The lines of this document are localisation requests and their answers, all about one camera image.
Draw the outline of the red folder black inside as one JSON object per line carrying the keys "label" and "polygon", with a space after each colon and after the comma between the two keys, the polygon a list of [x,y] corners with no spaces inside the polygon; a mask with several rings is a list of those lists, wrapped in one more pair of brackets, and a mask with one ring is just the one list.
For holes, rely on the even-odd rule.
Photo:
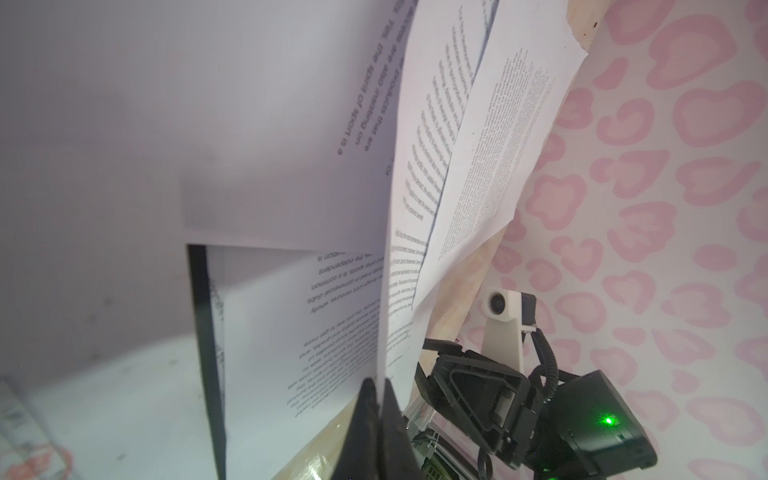
{"label": "red folder black inside", "polygon": [[207,250],[204,245],[186,246],[187,262],[200,359],[203,396],[211,434],[217,479],[226,474],[226,431],[219,383],[214,317],[210,295]]}

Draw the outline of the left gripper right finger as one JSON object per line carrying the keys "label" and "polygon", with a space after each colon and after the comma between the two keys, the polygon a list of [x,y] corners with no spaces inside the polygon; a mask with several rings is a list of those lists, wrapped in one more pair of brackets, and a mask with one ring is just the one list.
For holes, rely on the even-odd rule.
{"label": "left gripper right finger", "polygon": [[407,422],[397,403],[389,379],[385,381],[379,421],[379,478],[382,480],[422,480]]}

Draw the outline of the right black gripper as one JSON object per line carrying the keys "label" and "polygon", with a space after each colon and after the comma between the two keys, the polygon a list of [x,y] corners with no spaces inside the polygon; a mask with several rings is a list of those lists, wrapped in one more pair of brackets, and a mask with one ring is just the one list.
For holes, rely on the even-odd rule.
{"label": "right black gripper", "polygon": [[418,367],[415,383],[426,403],[484,453],[519,468],[533,445],[544,405],[555,396],[555,357],[544,338],[534,340],[544,363],[530,376],[458,343],[425,339],[437,353],[430,374]]}

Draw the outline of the large text sheet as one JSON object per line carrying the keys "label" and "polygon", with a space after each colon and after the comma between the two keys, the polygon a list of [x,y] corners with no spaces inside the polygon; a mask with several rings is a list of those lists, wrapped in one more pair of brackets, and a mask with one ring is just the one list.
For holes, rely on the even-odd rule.
{"label": "large text sheet", "polygon": [[189,243],[378,253],[413,1],[243,1],[215,145],[182,174]]}

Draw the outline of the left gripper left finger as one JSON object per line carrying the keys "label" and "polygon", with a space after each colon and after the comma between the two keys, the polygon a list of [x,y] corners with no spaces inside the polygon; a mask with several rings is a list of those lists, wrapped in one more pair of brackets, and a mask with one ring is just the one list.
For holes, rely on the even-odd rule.
{"label": "left gripper left finger", "polygon": [[373,480],[378,477],[379,405],[376,384],[366,378],[331,476],[332,480]]}

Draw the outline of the text paper sheet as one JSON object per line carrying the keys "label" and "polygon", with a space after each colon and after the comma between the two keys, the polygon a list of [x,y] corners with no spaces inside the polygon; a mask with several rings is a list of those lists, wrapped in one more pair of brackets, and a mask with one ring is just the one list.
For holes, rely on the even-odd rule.
{"label": "text paper sheet", "polygon": [[420,1],[402,63],[383,270],[378,382],[407,388],[417,290],[456,138],[498,4]]}

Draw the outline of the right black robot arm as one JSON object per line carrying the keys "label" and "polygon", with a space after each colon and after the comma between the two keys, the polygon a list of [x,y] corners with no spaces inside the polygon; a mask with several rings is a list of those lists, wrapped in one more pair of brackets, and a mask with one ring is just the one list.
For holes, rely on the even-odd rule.
{"label": "right black robot arm", "polygon": [[655,466],[646,431],[608,377],[563,371],[544,334],[531,339],[540,363],[530,375],[455,342],[423,344],[437,361],[430,374],[417,370],[418,390],[478,446],[478,465],[495,457],[536,479],[607,479]]}

